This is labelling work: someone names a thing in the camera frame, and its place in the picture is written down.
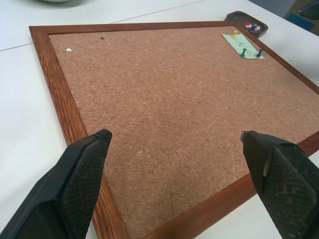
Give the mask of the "dark wooden pin tray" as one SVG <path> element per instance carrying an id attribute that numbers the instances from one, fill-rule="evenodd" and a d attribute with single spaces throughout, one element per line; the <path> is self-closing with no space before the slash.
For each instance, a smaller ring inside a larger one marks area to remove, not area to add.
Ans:
<path id="1" fill-rule="evenodd" d="M 269 29 L 269 27 L 265 23 L 259 21 L 258 19 L 254 18 L 254 17 L 252 17 L 252 16 L 250 16 L 247 13 L 244 13 L 242 11 L 234 11 L 232 13 L 229 13 L 229 14 L 227 14 L 227 16 L 225 17 L 224 20 L 235 21 L 234 20 L 235 17 L 237 17 L 239 19 L 240 25 L 242 25 L 248 32 L 250 32 L 251 34 L 253 34 L 257 38 L 263 36 Z M 247 22 L 247 21 L 250 22 L 251 25 L 245 26 L 245 22 Z M 252 25 L 254 25 L 254 24 L 260 26 L 261 29 L 259 31 L 254 31 L 253 29 L 251 29 Z"/>

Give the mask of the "light green paper note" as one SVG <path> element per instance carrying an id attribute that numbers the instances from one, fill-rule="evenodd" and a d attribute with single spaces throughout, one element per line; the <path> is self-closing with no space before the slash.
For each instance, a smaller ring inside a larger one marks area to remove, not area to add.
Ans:
<path id="1" fill-rule="evenodd" d="M 234 50 L 241 55 L 243 48 L 246 48 L 247 51 L 245 53 L 245 59 L 264 59 L 262 56 L 261 58 L 257 58 L 256 55 L 258 54 L 259 50 L 257 50 L 243 34 L 237 34 L 236 38 L 231 38 L 231 35 L 222 34 L 224 39 L 234 48 Z"/>

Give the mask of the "wood-framed cork board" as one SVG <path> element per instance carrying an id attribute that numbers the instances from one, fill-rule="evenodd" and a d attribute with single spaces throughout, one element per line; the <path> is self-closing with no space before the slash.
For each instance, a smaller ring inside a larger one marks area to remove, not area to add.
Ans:
<path id="1" fill-rule="evenodd" d="M 113 134 L 98 239 L 193 239 L 245 203 L 244 130 L 319 151 L 319 87 L 233 21 L 29 30 L 67 144 Z M 240 57 L 235 30 L 264 59 Z"/>

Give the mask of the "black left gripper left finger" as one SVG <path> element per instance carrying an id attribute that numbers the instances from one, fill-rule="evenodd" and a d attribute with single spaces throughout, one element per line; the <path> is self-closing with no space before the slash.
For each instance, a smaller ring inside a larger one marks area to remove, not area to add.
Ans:
<path id="1" fill-rule="evenodd" d="M 69 145 L 33 186 L 0 239 L 85 239 L 99 196 L 112 133 Z"/>

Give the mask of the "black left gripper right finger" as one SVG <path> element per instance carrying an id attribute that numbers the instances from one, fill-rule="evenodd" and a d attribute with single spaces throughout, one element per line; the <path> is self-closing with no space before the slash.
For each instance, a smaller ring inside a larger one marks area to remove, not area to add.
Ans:
<path id="1" fill-rule="evenodd" d="M 243 131 L 255 190 L 282 239 L 319 239 L 319 168 L 294 143 Z"/>

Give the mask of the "teal chair seat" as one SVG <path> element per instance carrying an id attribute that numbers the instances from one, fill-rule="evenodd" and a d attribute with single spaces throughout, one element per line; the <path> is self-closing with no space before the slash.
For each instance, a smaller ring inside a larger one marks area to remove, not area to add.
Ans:
<path id="1" fill-rule="evenodd" d="M 307 31 L 311 31 L 315 25 L 313 22 L 294 13 L 289 13 L 285 16 L 285 19 Z"/>

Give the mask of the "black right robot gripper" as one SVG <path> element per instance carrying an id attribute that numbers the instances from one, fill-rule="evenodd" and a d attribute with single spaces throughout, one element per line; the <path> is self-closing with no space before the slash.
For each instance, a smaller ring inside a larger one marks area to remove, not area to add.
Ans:
<path id="1" fill-rule="evenodd" d="M 311 20 L 319 20 L 319 0 L 315 0 L 314 2 L 302 7 L 299 11 L 299 16 Z"/>

